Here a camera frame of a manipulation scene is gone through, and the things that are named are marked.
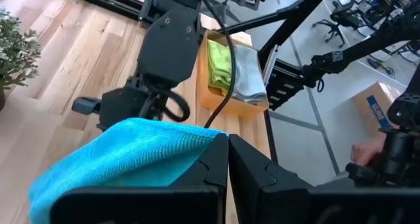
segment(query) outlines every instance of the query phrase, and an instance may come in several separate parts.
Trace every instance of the wooden table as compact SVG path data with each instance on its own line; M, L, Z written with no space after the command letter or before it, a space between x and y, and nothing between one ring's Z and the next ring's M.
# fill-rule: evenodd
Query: wooden table
M39 33L43 46L39 76L29 87L7 92L0 112L0 223L29 223L27 189L51 164L100 134L98 116L71 111L80 96L100 97L124 85L133 73L145 29L138 23L81 0L0 0L22 21L22 29ZM215 20L201 16L208 29ZM232 37L251 44L245 33ZM196 67L175 91L191 108L188 124L203 126L210 111L196 101ZM263 114L248 120L221 114L211 126L236 133L270 157ZM237 223L232 192L228 223Z

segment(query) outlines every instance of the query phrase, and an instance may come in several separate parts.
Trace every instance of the potted plant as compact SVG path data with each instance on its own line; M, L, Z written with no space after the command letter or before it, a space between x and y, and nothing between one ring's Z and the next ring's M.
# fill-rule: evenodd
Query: potted plant
M26 79L37 74L36 60L41 56L41 46L36 32L24 34L20 21L0 7L0 110L5 105L5 90L11 85L26 86Z

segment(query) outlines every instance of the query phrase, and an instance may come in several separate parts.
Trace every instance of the gray floor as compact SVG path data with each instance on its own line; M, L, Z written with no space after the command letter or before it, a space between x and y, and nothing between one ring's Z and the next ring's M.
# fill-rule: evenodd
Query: gray floor
M244 21L274 12L294 1L296 0L266 0L257 11L230 3L230 9ZM338 50L341 43L339 38L325 43L327 28L311 28L314 22L323 18L329 19L332 1L324 0L299 26L292 37L280 47L279 59L296 65L309 64L313 55ZM280 24L278 22L248 30L255 48L260 49ZM343 30L343 33L351 45L362 37L350 30ZM396 80L365 65L363 60L356 61L344 72L324 77L325 89L322 93L318 93L316 89L306 89L273 112L281 115L272 116L279 164L298 173L312 185L325 183L338 171L344 170L350 162L351 145L369 137L351 97L376 81L404 90L415 70L413 64L400 58L393 58L389 64L393 64L395 68ZM285 122L284 116L291 120Z

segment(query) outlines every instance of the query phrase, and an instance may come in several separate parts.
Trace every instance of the blue label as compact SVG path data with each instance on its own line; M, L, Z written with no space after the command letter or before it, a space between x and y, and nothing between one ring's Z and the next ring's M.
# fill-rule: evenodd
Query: blue label
M370 108L376 117L376 120L379 122L379 125L381 125L381 128L391 127L387 117L383 113L381 107L379 107L378 102L376 101L375 97L373 95L369 96L367 98L367 102L369 103Z

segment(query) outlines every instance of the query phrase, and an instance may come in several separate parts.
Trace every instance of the gray cloth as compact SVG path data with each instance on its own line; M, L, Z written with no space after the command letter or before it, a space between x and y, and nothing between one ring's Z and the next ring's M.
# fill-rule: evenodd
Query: gray cloth
M235 46L236 81L232 96L246 103L263 101L267 92L258 65L257 51L242 45Z

